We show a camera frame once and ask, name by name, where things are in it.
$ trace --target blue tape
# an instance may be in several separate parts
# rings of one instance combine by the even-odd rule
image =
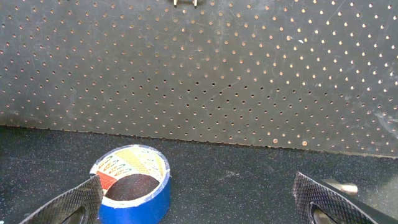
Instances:
[[[170,207],[171,176],[170,167],[164,155],[153,147],[130,145],[114,149],[97,160],[90,173],[98,170],[98,165],[108,155],[129,147],[140,147],[155,152],[165,163],[165,177],[155,192],[145,197],[124,202],[122,205],[104,197],[98,216],[102,224],[155,224],[161,221]]]

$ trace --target gray perforated board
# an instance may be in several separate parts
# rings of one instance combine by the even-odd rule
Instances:
[[[0,123],[398,156],[395,1],[0,3]]]

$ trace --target roll of tape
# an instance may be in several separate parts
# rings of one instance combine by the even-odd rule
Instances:
[[[153,147],[129,145],[114,149],[98,159],[90,173],[99,175],[101,179],[104,197],[98,215],[103,224],[158,223],[169,209],[171,186],[169,163],[164,155]],[[134,200],[107,197],[107,193],[113,191],[112,186],[121,182],[122,178],[134,174],[153,177],[159,184],[153,190],[149,189],[148,194]],[[125,185],[118,191],[125,191],[119,193],[128,195],[135,187],[147,186],[136,182],[136,185]]]

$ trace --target perforated metal panel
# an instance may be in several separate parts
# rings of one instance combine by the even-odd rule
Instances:
[[[397,156],[394,1],[2,1],[0,123]]]

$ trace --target black table surface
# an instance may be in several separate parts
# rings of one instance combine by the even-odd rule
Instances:
[[[357,199],[398,218],[396,159],[0,127],[0,221],[19,223],[127,144],[152,146],[169,160],[172,203],[162,223],[298,223],[297,171],[355,183]]]

